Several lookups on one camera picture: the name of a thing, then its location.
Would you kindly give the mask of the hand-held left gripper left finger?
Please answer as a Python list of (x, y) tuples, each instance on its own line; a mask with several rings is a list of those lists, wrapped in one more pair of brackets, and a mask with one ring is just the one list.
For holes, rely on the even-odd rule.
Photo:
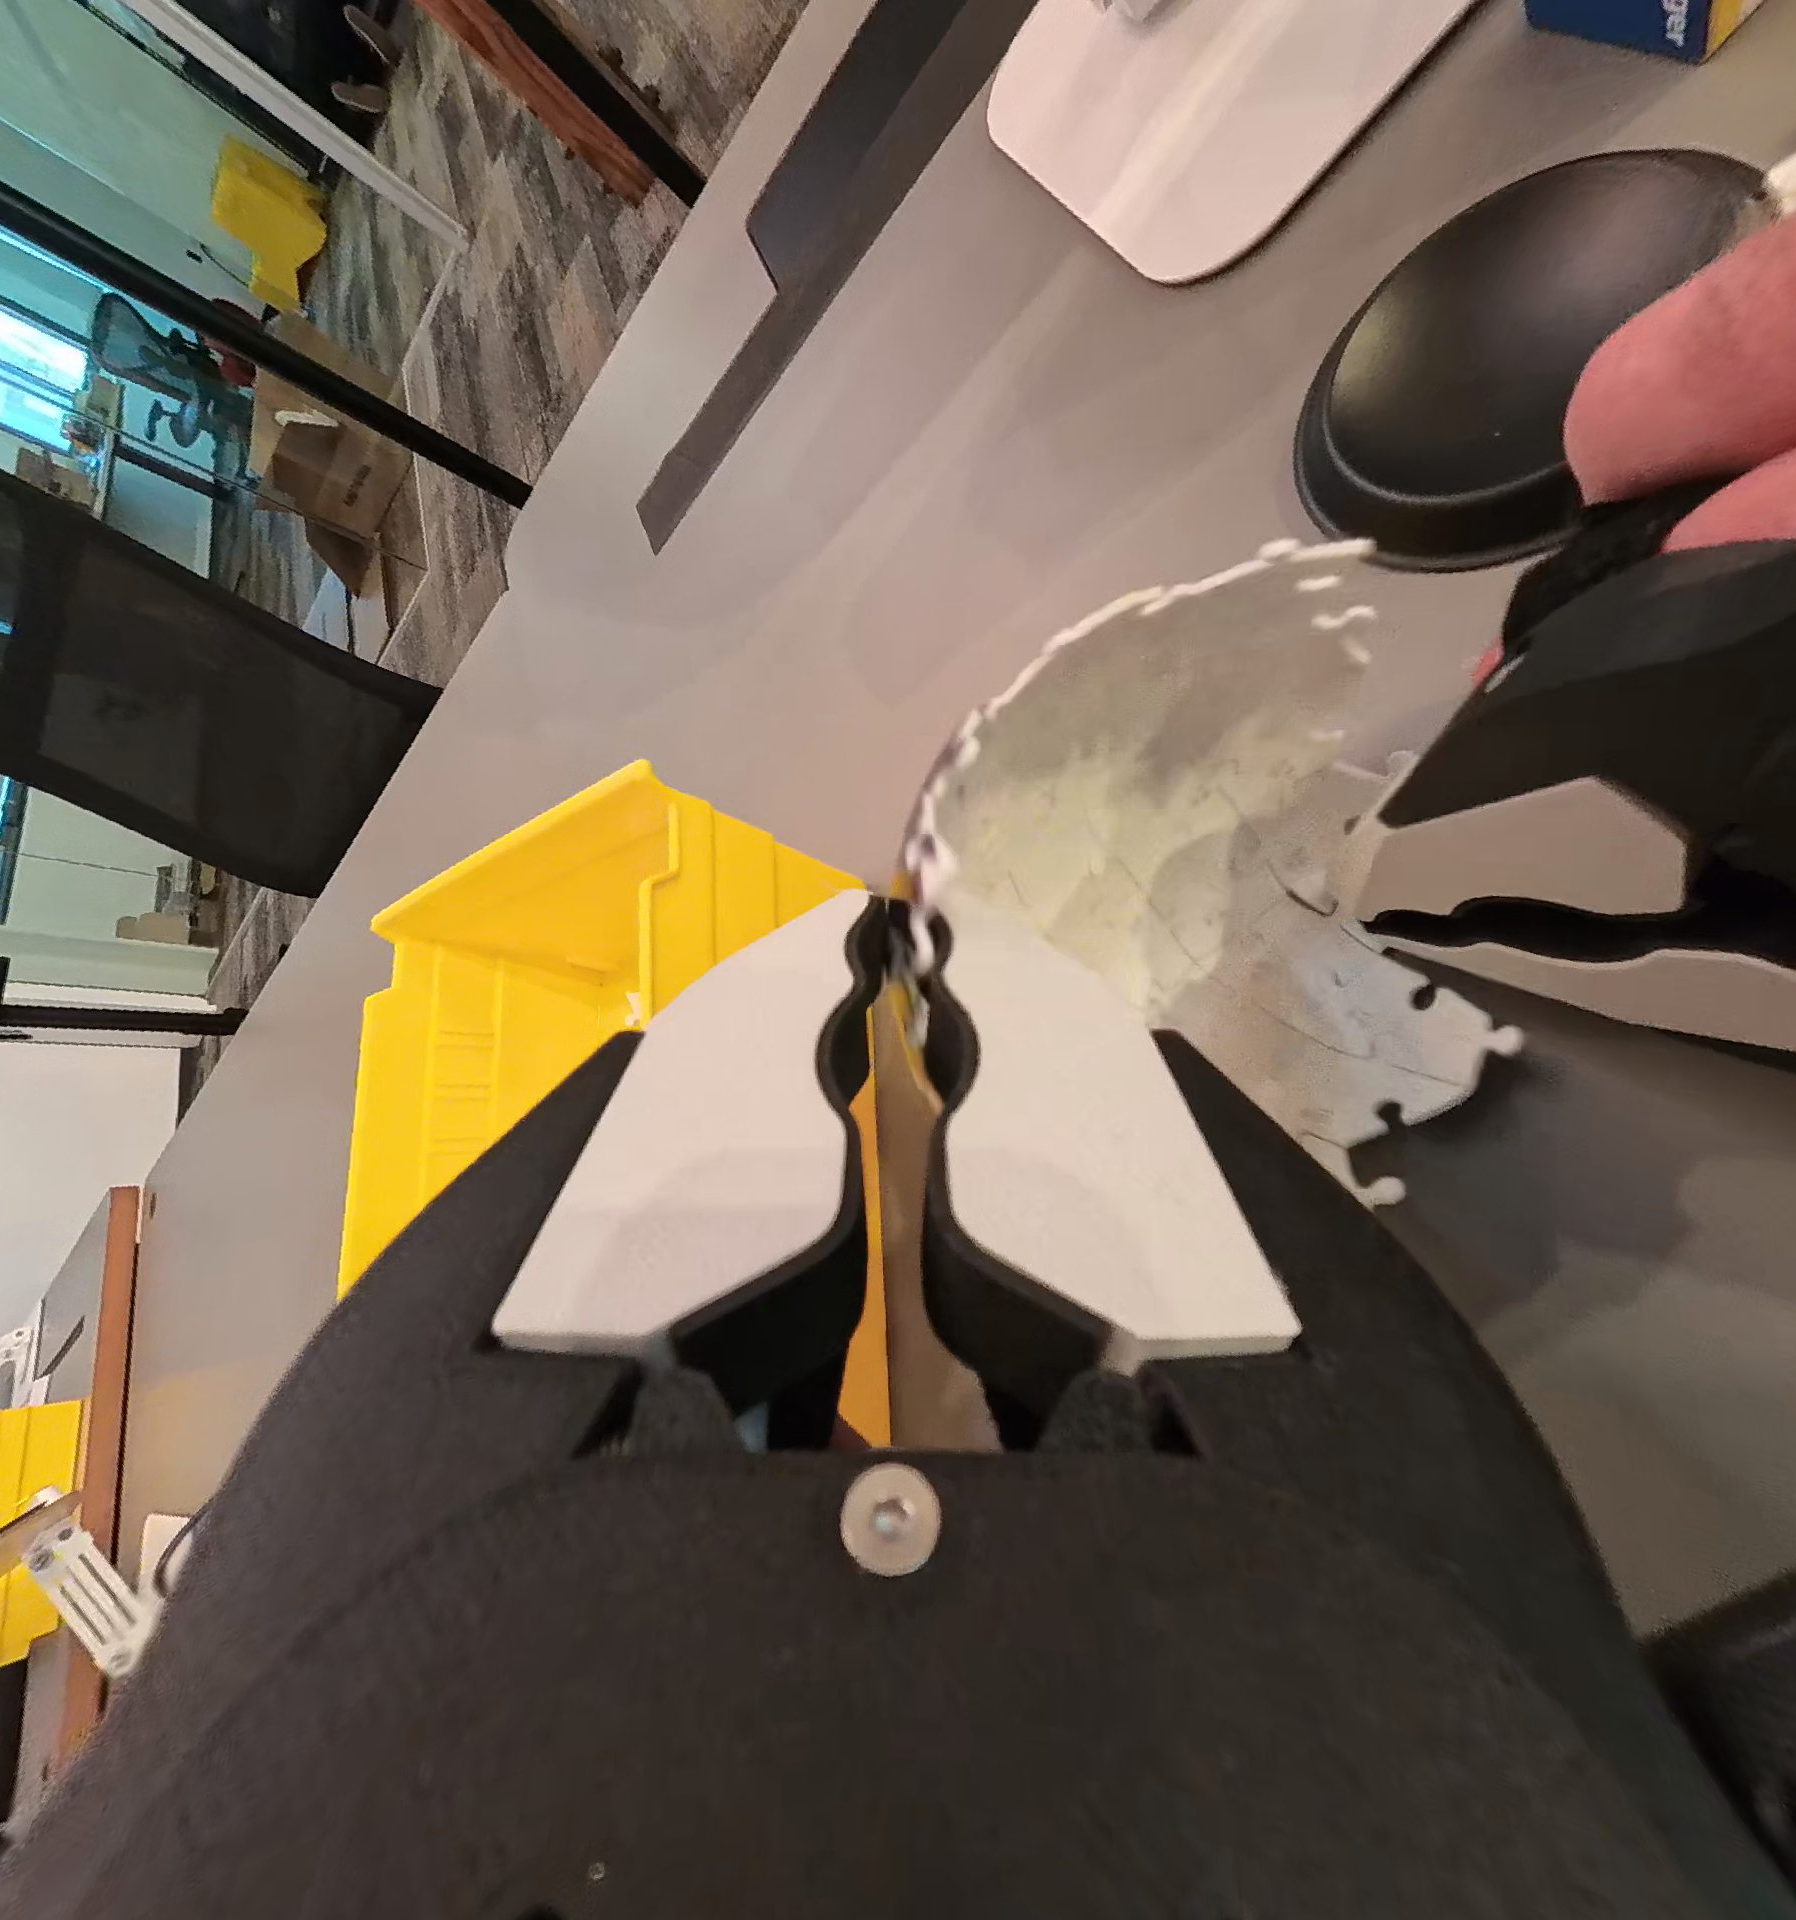
[(852, 886), (716, 961), (635, 1038), (490, 1323), (523, 1356), (706, 1377), (741, 1423), (835, 1423), (869, 1293), (869, 1010)]

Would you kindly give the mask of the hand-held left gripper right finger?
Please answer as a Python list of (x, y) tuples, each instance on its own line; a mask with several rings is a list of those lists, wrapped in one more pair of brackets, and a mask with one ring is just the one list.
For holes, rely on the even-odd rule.
[(1071, 1379), (1286, 1356), (1301, 1321), (1155, 1034), (957, 900), (894, 997), (894, 1426), (1039, 1427)]

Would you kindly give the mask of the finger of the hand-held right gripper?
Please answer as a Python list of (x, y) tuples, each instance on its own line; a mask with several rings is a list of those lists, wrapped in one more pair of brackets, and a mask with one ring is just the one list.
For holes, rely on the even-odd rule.
[(1364, 922), (1380, 948), (1796, 1071), (1796, 900), (1599, 916), (1533, 900)]
[(1346, 909), (1357, 920), (1446, 920), (1486, 901), (1650, 918), (1688, 903), (1689, 836), (1600, 779), (1408, 822), (1409, 784), (1409, 773), (1393, 777), (1349, 829)]

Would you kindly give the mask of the black mesh office chair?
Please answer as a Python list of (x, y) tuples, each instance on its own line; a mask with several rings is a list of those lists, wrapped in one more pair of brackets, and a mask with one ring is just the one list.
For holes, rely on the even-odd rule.
[(0, 469), (0, 775), (315, 898), (437, 703)]

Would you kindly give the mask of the white puzzle ball shell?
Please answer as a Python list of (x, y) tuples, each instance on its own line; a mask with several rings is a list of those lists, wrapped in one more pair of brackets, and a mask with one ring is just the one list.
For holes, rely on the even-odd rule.
[[(1343, 766), (1380, 606), (1365, 539), (1270, 539), (1064, 628), (977, 705), (906, 822), (891, 911), (903, 994), (928, 994), (957, 900), (1081, 959), (1159, 1034), (1188, 1097), (1239, 1095), (1308, 1217), (1333, 1180), (1398, 1204), (1355, 1148), (1470, 1101), (1523, 1044), (1380, 951), (1343, 903), (1349, 829), (1380, 784)], [(1297, 1309), (1297, 1254), (1252, 1223), (1242, 1147), (1199, 1120)]]

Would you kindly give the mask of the white bracket with metal rod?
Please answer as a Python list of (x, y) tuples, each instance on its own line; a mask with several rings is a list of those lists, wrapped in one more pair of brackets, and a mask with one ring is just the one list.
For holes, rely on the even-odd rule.
[(45, 1486), (0, 1525), (0, 1579), (16, 1570), (105, 1680), (139, 1666), (160, 1602), (133, 1590), (78, 1523), (78, 1491)]

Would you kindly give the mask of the blue puzzle box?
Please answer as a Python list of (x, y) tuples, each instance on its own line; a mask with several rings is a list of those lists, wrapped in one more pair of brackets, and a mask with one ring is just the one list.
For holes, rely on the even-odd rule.
[(1521, 2), (1533, 30), (1702, 65), (1761, 2)]

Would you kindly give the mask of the person's right hand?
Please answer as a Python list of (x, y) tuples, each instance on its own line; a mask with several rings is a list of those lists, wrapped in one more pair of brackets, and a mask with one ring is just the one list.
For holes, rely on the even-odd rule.
[(1665, 553), (1796, 539), (1796, 214), (1611, 334), (1580, 374), (1560, 446), (1586, 506), (1716, 481)]

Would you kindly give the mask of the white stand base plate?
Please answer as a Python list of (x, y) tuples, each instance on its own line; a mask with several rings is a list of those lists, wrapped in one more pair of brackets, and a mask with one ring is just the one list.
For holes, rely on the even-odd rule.
[(1042, 2), (986, 130), (1150, 283), (1255, 249), (1471, 2)]

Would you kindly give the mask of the cardboard box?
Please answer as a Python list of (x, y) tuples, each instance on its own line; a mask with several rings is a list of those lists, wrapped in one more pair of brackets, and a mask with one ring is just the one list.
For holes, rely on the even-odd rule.
[(312, 550), (352, 593), (378, 593), (383, 519), (410, 450), (275, 371), (255, 376), (249, 446), (265, 501), (306, 522)]

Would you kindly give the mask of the brown wooden bench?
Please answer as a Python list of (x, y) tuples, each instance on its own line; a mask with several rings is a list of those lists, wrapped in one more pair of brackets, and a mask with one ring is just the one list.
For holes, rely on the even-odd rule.
[(596, 110), (607, 96), (623, 108), (619, 93), (544, 13), (535, 4), (487, 2), (414, 2), (411, 11), (475, 60), (616, 197), (630, 205), (645, 201), (655, 172), (622, 136), (622, 124)]

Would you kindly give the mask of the black bowl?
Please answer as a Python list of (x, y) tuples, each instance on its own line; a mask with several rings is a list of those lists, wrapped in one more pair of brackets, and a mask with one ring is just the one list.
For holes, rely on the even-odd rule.
[(1408, 254), (1319, 362), (1295, 493), (1373, 563), (1465, 572), (1557, 547), (1580, 512), (1562, 418), (1597, 348), (1773, 207), (1724, 153), (1591, 153), (1511, 181)]

